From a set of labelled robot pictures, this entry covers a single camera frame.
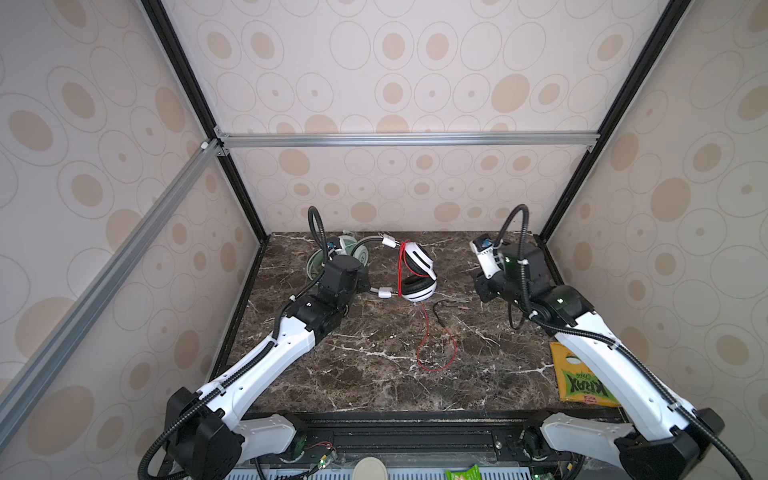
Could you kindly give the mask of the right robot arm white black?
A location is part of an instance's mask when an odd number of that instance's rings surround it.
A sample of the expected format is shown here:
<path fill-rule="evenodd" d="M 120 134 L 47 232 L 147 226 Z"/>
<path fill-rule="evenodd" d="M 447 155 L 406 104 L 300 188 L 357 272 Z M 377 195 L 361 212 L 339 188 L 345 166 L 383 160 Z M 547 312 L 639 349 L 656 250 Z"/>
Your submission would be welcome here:
<path fill-rule="evenodd" d="M 593 458 L 622 468 L 633 479 L 683 479 L 717 449 L 742 479 L 743 462 L 720 439 L 725 424 L 712 409 L 697 409 L 660 380 L 615 335 L 576 289 L 553 285 L 545 253 L 528 243 L 529 209 L 520 204 L 505 222 L 522 218 L 516 242 L 505 227 L 482 234 L 470 248 L 480 265 L 474 285 L 482 302 L 500 298 L 541 327 L 586 365 L 625 410 L 625 423 L 605 423 L 564 413 L 539 413 L 524 427 L 525 455 L 543 461 L 556 452 Z"/>

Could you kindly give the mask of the mint green headphones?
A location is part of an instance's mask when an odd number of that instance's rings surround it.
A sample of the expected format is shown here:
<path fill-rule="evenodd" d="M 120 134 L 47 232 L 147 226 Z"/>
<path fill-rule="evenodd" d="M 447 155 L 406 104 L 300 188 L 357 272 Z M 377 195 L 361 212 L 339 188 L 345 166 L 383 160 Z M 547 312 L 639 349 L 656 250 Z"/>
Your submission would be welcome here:
<path fill-rule="evenodd" d="M 349 231 L 343 231 L 342 234 L 338 236 L 328 237 L 327 241 L 330 258 L 336 255 L 349 255 L 359 243 L 358 239 Z M 370 253 L 366 246 L 362 246 L 356 250 L 354 257 L 364 266 L 370 264 Z M 314 279 L 322 271 L 322 266 L 323 254 L 320 250 L 316 250 L 307 261 L 305 268 L 306 276 L 310 280 Z"/>

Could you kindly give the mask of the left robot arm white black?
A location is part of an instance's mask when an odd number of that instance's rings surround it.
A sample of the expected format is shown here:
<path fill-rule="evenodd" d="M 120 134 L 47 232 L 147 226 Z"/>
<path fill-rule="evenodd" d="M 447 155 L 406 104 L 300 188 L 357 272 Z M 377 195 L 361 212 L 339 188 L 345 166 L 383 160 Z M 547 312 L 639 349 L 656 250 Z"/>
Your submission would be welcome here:
<path fill-rule="evenodd" d="M 151 478 L 159 451 L 178 465 L 175 479 L 224 479 L 236 465 L 283 453 L 293 443 L 297 428 L 286 417 L 245 415 L 291 364 L 340 326 L 364 275 L 356 258 L 330 254 L 316 207 L 308 210 L 308 225 L 323 256 L 322 272 L 288 300 L 272 332 L 238 363 L 196 391 L 182 387 L 171 396 L 165 429 L 140 460 L 138 478 Z"/>

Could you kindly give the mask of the white black headphones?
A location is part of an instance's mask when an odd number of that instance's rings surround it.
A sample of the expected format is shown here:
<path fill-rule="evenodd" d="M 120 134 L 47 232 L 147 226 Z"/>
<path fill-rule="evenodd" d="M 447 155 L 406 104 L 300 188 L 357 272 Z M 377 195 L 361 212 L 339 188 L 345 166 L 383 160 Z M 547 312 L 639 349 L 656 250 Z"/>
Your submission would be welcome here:
<path fill-rule="evenodd" d="M 356 252 L 370 243 L 380 243 L 396 249 L 397 255 L 397 287 L 374 288 L 369 292 L 379 298 L 388 299 L 394 296 L 404 298 L 412 303 L 418 303 L 430 298 L 437 289 L 437 275 L 434 260 L 416 242 L 397 241 L 388 234 L 368 236 L 357 242 L 349 255 L 354 257 Z"/>

